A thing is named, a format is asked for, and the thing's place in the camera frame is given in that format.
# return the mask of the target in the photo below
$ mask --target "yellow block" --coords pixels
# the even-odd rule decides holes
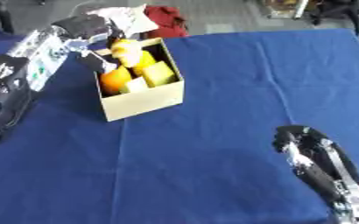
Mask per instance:
[[[148,86],[144,77],[138,77],[134,80],[126,82],[122,87],[120,87],[120,92],[122,94],[138,93],[143,92],[146,89],[148,89]]]
[[[143,69],[143,77],[150,88],[168,84],[174,75],[175,73],[164,61]]]
[[[152,55],[147,51],[143,51],[140,61],[133,67],[133,72],[135,72],[137,76],[141,76],[143,75],[143,69],[152,66],[155,63],[157,63],[157,61],[152,57]]]

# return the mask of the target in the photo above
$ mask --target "chair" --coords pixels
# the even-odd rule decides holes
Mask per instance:
[[[5,3],[0,1],[0,21],[3,30],[8,33],[14,33],[12,21],[11,21],[11,14],[7,11],[5,7]]]
[[[324,0],[319,4],[319,13],[312,15],[314,25],[319,25],[323,18],[346,15],[353,22],[355,34],[359,36],[359,2],[358,0]]]

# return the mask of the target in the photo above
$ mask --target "orange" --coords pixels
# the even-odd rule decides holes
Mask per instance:
[[[117,70],[113,70],[110,73],[104,73],[101,75],[101,84],[103,90],[108,95],[115,95],[119,92],[119,89],[128,81],[131,81],[132,77],[128,69],[124,66],[120,66]]]

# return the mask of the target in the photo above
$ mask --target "floor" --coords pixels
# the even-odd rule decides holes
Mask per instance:
[[[18,33],[44,27],[86,8],[97,5],[138,6],[163,4],[176,6],[187,18],[191,35],[216,32],[275,31],[347,27],[349,21],[330,19],[313,27],[305,19],[269,19],[259,0],[47,0],[39,6],[36,0],[8,0]]]

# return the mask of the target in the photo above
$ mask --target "table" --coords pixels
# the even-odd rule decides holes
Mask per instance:
[[[348,30],[166,40],[182,105],[105,123],[72,58],[0,144],[0,224],[322,223],[327,208],[271,147],[300,123],[359,170],[359,40]],[[0,42],[0,52],[10,47]]]

